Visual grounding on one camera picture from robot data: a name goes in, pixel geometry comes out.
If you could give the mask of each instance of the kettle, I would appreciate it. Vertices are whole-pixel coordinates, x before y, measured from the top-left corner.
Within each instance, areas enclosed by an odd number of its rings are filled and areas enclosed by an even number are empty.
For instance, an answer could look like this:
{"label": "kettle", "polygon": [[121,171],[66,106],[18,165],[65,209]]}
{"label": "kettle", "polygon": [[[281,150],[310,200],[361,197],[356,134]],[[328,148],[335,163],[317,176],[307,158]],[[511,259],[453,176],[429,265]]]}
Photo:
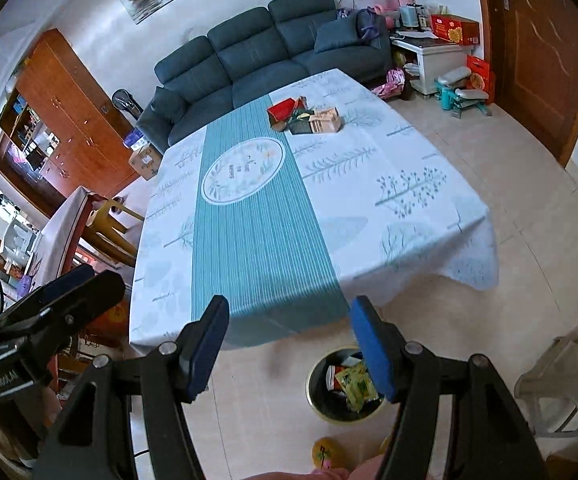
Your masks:
{"label": "kettle", "polygon": [[403,27],[418,28],[420,26],[418,22],[418,10],[413,5],[400,7],[400,18],[402,18]]}

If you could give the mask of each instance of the tablecloth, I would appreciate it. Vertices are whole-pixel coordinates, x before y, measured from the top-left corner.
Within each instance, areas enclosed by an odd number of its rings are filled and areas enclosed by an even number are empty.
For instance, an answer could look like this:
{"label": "tablecloth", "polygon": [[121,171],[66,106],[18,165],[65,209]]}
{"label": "tablecloth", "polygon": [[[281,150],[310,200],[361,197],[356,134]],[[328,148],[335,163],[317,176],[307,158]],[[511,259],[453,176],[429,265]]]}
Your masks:
{"label": "tablecloth", "polygon": [[[269,127],[303,95],[337,107],[336,134]],[[167,150],[134,277],[130,341],[154,346],[229,301],[226,341],[253,346],[381,305],[416,274],[498,283],[489,211],[389,105],[338,70],[271,92]]]}

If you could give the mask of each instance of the yellow chair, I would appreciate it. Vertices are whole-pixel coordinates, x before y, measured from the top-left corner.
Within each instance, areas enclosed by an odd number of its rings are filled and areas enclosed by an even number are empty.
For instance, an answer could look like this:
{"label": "yellow chair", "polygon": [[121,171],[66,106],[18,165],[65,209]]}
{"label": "yellow chair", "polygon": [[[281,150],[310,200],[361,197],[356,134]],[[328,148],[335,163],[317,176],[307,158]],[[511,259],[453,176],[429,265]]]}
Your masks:
{"label": "yellow chair", "polygon": [[123,238],[127,228],[109,214],[112,207],[144,222],[144,217],[138,213],[114,200],[107,200],[98,210],[92,211],[90,214],[82,238],[113,260],[135,267],[138,249]]}

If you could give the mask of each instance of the trash bin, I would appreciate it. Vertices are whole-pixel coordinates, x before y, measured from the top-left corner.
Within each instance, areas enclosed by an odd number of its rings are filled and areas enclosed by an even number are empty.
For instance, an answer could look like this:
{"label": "trash bin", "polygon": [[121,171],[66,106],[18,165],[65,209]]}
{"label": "trash bin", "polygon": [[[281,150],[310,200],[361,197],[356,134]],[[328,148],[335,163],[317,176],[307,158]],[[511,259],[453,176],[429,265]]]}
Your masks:
{"label": "trash bin", "polygon": [[307,376],[307,401],[320,418],[333,424],[353,424],[373,416],[384,403],[384,396],[365,403],[360,413],[347,407],[347,400],[328,391],[325,376],[331,365],[340,365],[345,359],[353,356],[362,359],[363,353],[358,348],[341,348],[320,359]]}

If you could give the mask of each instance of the red gift box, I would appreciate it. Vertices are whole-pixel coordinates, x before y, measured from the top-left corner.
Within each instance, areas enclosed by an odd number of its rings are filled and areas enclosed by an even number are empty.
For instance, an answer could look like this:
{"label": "red gift box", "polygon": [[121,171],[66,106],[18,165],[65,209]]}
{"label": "red gift box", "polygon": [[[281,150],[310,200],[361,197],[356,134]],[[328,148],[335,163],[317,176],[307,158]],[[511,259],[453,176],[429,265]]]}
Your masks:
{"label": "red gift box", "polygon": [[307,108],[307,99],[298,97],[297,99],[285,99],[278,104],[267,108],[267,115],[269,116],[269,126],[272,130],[277,132],[283,131],[287,127],[287,119],[291,117],[294,110],[299,108]]}
{"label": "red gift box", "polygon": [[485,91],[489,94],[486,104],[490,105],[496,97],[496,75],[491,70],[491,65],[479,57],[467,56],[467,67],[471,70],[467,88]]}
{"label": "red gift box", "polygon": [[432,14],[431,29],[438,38],[461,45],[480,44],[480,23],[454,14]]}

